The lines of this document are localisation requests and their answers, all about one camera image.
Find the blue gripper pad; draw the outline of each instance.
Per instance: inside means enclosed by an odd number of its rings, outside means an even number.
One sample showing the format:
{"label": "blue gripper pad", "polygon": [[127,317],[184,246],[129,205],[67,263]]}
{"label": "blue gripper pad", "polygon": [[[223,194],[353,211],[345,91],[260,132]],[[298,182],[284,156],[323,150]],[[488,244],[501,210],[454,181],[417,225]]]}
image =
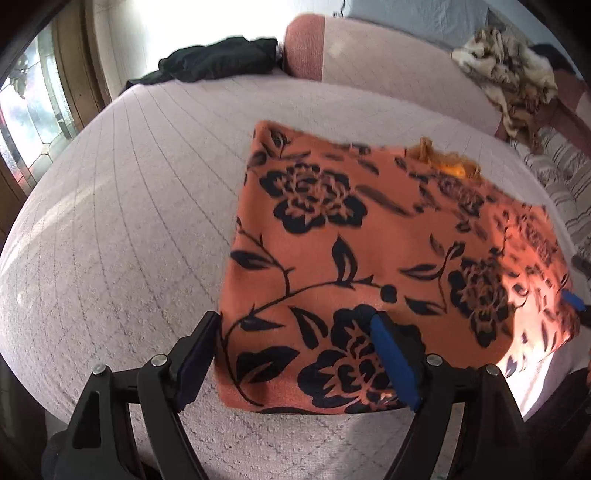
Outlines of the blue gripper pad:
{"label": "blue gripper pad", "polygon": [[398,398],[412,411],[423,402],[425,346],[415,325],[397,325],[385,312],[371,319],[371,339]]}
{"label": "blue gripper pad", "polygon": [[585,302],[568,290],[562,291],[562,299],[569,303],[577,312],[584,312],[587,309]]}

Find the black flower print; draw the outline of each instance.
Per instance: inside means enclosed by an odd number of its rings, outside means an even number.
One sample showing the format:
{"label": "black flower print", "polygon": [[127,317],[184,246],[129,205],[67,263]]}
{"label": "black flower print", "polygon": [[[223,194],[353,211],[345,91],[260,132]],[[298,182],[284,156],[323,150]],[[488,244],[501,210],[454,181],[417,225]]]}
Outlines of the black flower print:
{"label": "black flower print", "polygon": [[535,250],[540,258],[540,261],[549,267],[552,263],[554,254],[558,251],[555,245],[552,245],[540,231],[535,227],[532,221],[523,218],[519,223],[519,232],[523,240],[525,240]]}
{"label": "black flower print", "polygon": [[335,312],[330,331],[334,348],[321,352],[298,375],[298,386],[316,407],[347,405],[346,413],[362,413],[392,408],[398,401],[371,342],[375,313],[363,304]]}
{"label": "black flower print", "polygon": [[480,217],[480,207],[484,204],[484,198],[480,193],[461,180],[445,174],[439,175],[437,184],[439,191],[457,202],[461,211],[469,216]]}
{"label": "black flower print", "polygon": [[290,233],[306,233],[324,226],[361,227],[367,208],[349,187],[347,175],[297,163],[285,171],[271,170],[260,179],[273,198],[280,199],[273,213]]}
{"label": "black flower print", "polygon": [[452,303],[470,320],[470,328],[481,347],[496,340],[497,327],[509,318],[507,290],[496,261],[462,258],[459,270],[447,279],[452,287]]}

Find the window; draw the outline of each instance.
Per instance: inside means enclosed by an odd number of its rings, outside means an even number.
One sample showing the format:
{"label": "window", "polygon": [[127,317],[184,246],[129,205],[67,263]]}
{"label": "window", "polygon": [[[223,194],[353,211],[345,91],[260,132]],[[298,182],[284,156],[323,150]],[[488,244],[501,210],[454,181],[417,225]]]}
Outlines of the window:
{"label": "window", "polygon": [[31,42],[0,89],[0,154],[29,194],[75,136],[49,25]]}

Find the white bedspread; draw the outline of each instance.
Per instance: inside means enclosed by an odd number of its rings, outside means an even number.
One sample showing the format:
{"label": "white bedspread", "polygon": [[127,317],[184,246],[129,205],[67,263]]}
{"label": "white bedspread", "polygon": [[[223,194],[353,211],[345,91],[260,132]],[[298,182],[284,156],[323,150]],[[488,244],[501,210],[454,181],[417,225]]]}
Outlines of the white bedspread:
{"label": "white bedspread", "polygon": [[[401,100],[279,76],[136,86],[43,177],[0,258],[0,349],[51,413],[68,420],[96,361],[113,370],[143,365],[215,309],[252,130],[261,119],[336,141],[411,145],[429,136],[438,149],[471,157],[485,177],[558,218],[508,145]],[[563,227],[557,233],[572,256],[568,234]],[[453,455],[455,412],[437,472]],[[132,416],[139,448],[149,456],[137,408]],[[384,475],[412,415],[234,411],[219,403],[209,375],[182,419],[212,480],[366,479]]]}

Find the orange fabric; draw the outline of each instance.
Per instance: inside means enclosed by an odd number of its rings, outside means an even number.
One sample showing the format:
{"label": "orange fabric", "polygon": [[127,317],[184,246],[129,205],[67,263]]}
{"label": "orange fabric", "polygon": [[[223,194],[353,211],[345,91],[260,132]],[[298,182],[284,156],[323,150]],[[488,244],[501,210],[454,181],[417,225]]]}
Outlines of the orange fabric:
{"label": "orange fabric", "polygon": [[576,335],[543,207],[405,153],[256,126],[220,300],[227,406],[400,407],[369,337],[379,310],[417,325],[427,353],[506,376]]}

